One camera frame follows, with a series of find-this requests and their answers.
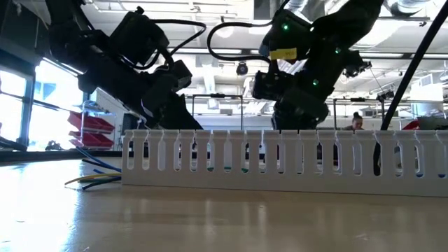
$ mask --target window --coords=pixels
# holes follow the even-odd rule
[[[25,95],[26,84],[27,80],[24,78],[17,76],[14,73],[0,71],[0,90],[2,92],[22,97]]]
[[[45,60],[36,67],[34,100],[66,109],[83,103],[77,77]]]
[[[0,136],[11,141],[19,138],[22,106],[21,100],[0,94],[0,123],[2,124]]]
[[[69,133],[78,130],[67,121],[69,116],[68,111],[33,105],[29,123],[29,151],[44,151],[49,141],[56,141],[64,149],[73,148],[69,143],[73,137]]]

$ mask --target ceiling light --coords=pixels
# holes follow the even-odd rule
[[[363,58],[401,58],[402,53],[382,53],[382,52],[360,52],[359,55]]]
[[[128,13],[130,12],[130,10],[103,10],[98,8],[97,6],[95,7],[97,9],[97,11],[99,13]],[[170,15],[195,15],[197,17],[221,17],[223,16],[224,18],[235,18],[237,16],[236,13],[198,13],[195,10],[182,10],[182,11],[168,11],[168,10],[149,10],[147,12],[144,13],[145,15],[147,15],[149,18],[151,18],[152,15],[160,15],[160,14],[170,14]]]
[[[425,60],[448,60],[448,54],[427,53],[423,56]]]
[[[213,51],[218,54],[227,54],[227,55],[240,55],[242,53],[242,51],[238,49],[213,49]],[[209,54],[209,50],[204,48],[181,48],[177,50],[176,53]]]

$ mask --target blue wire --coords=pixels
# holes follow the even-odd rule
[[[114,178],[110,178],[110,179],[102,179],[101,181],[98,182],[94,182],[91,184],[88,184],[86,186],[83,186],[83,190],[87,190],[88,188],[94,187],[94,186],[99,186],[99,185],[103,185],[105,183],[110,183],[110,182],[114,182],[114,181],[120,181],[121,177],[114,177]]]
[[[96,172],[96,173],[98,173],[98,174],[105,174],[105,172],[100,171],[100,170],[98,170],[98,169],[93,169],[93,172]]]
[[[91,154],[89,154],[87,151],[83,150],[83,149],[80,148],[80,147],[76,147],[76,150],[78,150],[81,154],[83,154],[83,155],[86,156],[87,158],[90,158],[91,160],[94,160],[95,162],[104,165],[104,168],[112,169],[112,170],[114,170],[114,171],[116,171],[116,172],[121,172],[121,169],[116,168],[116,167],[113,167],[112,165],[107,164],[107,163],[105,163],[105,162],[99,160],[98,158],[92,156]]]

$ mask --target yellow wire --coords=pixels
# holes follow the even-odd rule
[[[89,175],[89,176],[82,176],[80,178],[75,178],[75,179],[72,179],[72,180],[70,180],[68,182],[65,182],[65,185],[68,185],[68,184],[73,183],[73,182],[81,181],[81,180],[84,180],[84,179],[95,179],[95,178],[101,178],[101,177],[105,177],[105,176],[121,176],[121,173],[95,174],[95,175]]]

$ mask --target wooden table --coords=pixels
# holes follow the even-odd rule
[[[448,199],[121,186],[0,167],[0,251],[447,251]]]

